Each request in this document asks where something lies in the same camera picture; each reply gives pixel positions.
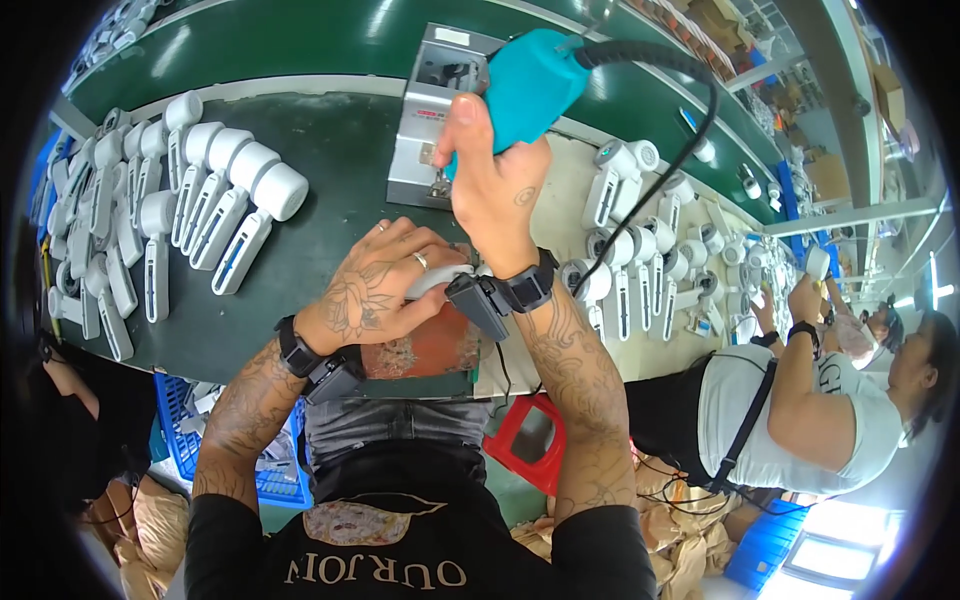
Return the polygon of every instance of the red stool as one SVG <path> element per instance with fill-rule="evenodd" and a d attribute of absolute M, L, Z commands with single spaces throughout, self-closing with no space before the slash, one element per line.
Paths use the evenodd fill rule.
<path fill-rule="evenodd" d="M 553 421 L 553 442 L 535 463 L 528 463 L 516 456 L 511 450 L 516 434 L 531 408 L 540 409 Z M 557 478 L 560 476 L 560 464 L 564 459 L 566 430 L 560 411 L 547 394 L 536 396 L 517 396 L 514 405 L 500 423 L 493 437 L 484 436 L 483 449 L 510 472 L 526 479 L 531 485 L 547 495 L 557 495 Z"/>

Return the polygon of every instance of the black apron strap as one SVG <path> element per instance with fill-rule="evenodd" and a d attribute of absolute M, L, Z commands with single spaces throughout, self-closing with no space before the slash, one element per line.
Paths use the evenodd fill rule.
<path fill-rule="evenodd" d="M 733 438 L 733 444 L 730 445 L 727 456 L 720 462 L 720 469 L 717 470 L 716 476 L 707 488 L 708 492 L 720 493 L 723 485 L 727 483 L 727 477 L 730 475 L 730 471 L 736 467 L 736 459 L 740 456 L 740 452 L 743 451 L 743 446 L 747 444 L 747 438 L 750 437 L 750 432 L 754 430 L 756 420 L 760 417 L 760 411 L 763 410 L 763 403 L 766 401 L 767 396 L 770 395 L 770 388 L 774 385 L 774 374 L 776 372 L 777 361 L 771 360 L 767 363 L 767 371 L 763 375 L 763 381 L 760 383 L 759 389 L 756 390 L 754 401 L 750 403 L 750 408 L 747 409 L 747 416 L 744 417 L 743 422 L 740 423 L 740 428 L 736 432 L 736 437 Z"/>

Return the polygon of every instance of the teal screwdriver handle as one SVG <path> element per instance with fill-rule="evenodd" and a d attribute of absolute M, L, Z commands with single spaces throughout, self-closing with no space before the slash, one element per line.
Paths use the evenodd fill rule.
<path fill-rule="evenodd" d="M 483 99 L 493 123 L 495 155 L 517 142 L 537 141 L 584 92 L 590 71 L 573 56 L 582 45 L 577 36 L 535 29 L 508 42 L 491 59 L 490 87 Z M 453 181 L 456 153 L 445 173 Z"/>

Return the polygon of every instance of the gray pants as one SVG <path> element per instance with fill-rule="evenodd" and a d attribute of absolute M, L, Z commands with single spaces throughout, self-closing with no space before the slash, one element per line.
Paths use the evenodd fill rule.
<path fill-rule="evenodd" d="M 480 447 L 491 403 L 463 398 L 347 398 L 306 405 L 310 466 L 383 440 L 431 440 Z"/>

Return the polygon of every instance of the white t-shirt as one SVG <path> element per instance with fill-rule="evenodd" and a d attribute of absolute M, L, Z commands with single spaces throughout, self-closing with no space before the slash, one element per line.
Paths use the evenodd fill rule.
<path fill-rule="evenodd" d="M 707 364 L 700 390 L 697 438 L 700 461 L 709 475 L 720 468 L 763 379 L 763 372 L 743 359 L 766 370 L 772 357 L 773 352 L 767 348 L 745 344 L 720 350 Z M 853 456 L 840 472 L 802 461 L 774 443 L 766 427 L 768 396 L 728 480 L 757 488 L 836 494 L 855 490 L 883 472 L 903 432 L 900 412 L 886 393 L 840 352 L 831 352 L 814 363 L 813 391 L 837 394 L 838 402 L 846 402 L 841 395 L 847 395 L 853 404 Z"/>

